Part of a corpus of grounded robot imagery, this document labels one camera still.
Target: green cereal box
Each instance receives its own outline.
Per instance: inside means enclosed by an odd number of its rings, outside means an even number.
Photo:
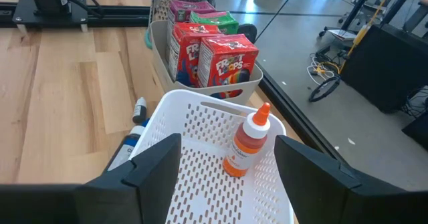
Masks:
[[[236,34],[239,23],[232,17],[230,12],[195,13],[190,14],[191,23],[217,25],[224,34]]]

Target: cereal box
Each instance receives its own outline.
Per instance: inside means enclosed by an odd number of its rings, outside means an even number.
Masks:
[[[199,87],[248,81],[258,53],[258,48],[244,34],[204,37],[197,72]],[[241,92],[234,90],[212,97],[231,98]]]
[[[167,32],[167,43],[171,40],[175,23],[188,22],[190,20],[190,12],[194,11],[197,13],[212,13],[215,8],[208,3],[208,1],[201,1],[197,3],[171,0],[169,3],[168,10],[168,32]],[[167,60],[169,55],[169,47],[167,46]]]
[[[190,14],[190,22],[217,25],[224,34],[236,34],[239,27],[239,23],[228,11],[206,14],[192,12]]]
[[[202,37],[223,35],[215,25],[176,23],[170,43],[169,72],[174,81],[197,87],[199,45]]]

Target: wooden surface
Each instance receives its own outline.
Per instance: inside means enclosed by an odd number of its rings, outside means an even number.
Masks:
[[[0,183],[84,183],[102,172],[134,126],[136,99],[146,98],[150,115],[164,94],[145,31],[44,29],[22,36],[0,29]],[[248,105],[267,100],[257,89]]]

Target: gray floor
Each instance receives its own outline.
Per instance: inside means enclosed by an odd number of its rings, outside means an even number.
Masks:
[[[259,63],[352,166],[407,190],[428,189],[428,152],[401,132],[410,117],[381,113],[346,84],[323,101],[308,102],[316,87],[306,72],[309,55],[333,41],[328,34],[318,39],[318,32],[337,26],[339,16],[353,8],[351,0],[216,0],[216,8],[256,25],[260,34],[286,1],[256,43]],[[408,0],[391,24],[402,27],[417,1]],[[426,31],[420,25],[413,33]]]

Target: orange bottle cap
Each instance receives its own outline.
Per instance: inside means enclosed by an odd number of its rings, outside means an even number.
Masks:
[[[260,109],[253,116],[254,124],[257,124],[258,126],[265,125],[266,122],[268,121],[269,111],[270,111],[270,104],[264,103],[263,106],[261,106]]]

